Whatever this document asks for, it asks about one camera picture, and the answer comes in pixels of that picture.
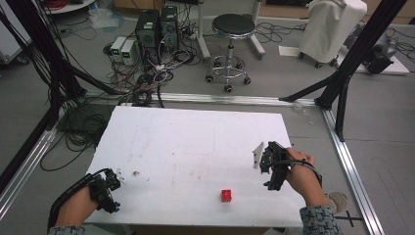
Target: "shoe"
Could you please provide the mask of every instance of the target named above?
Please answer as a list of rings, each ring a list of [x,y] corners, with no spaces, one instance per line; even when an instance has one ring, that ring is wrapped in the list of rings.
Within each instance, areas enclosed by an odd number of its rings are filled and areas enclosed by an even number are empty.
[[[334,192],[326,194],[326,197],[330,201],[330,208],[332,208],[333,214],[337,214],[345,210],[347,206],[347,197],[344,193]]]

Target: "white cloth cover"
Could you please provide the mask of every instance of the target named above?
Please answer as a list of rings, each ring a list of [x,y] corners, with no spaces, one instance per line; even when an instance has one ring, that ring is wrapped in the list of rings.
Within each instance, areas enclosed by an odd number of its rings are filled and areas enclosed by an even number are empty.
[[[361,0],[314,0],[310,2],[309,22],[300,51],[319,63],[332,61],[348,34],[366,14]]]

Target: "plaid shirt sleeve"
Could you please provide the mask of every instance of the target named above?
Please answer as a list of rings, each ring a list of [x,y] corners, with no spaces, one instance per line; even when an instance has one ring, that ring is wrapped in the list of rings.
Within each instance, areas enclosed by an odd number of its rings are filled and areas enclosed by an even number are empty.
[[[85,229],[83,227],[62,226],[52,227],[48,235],[83,235]]]
[[[300,209],[303,234],[343,234],[329,206],[315,206]]]

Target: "white electronic device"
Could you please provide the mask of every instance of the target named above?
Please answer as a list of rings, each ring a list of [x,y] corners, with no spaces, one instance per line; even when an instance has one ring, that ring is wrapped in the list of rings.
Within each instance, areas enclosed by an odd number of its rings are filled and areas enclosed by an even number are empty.
[[[124,36],[119,36],[114,42],[113,46],[111,46],[111,54],[113,55],[113,60],[115,62],[119,62],[119,63],[123,62],[122,56],[121,56],[121,49],[126,39],[127,38]]]
[[[137,46],[134,39],[127,39],[121,49],[121,56],[126,66],[133,66],[138,60]]]

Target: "red cube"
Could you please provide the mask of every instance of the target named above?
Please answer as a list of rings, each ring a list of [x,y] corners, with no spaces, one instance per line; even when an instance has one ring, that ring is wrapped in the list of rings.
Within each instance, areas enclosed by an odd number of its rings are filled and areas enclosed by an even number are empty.
[[[222,203],[229,203],[232,201],[232,192],[230,189],[222,190]]]

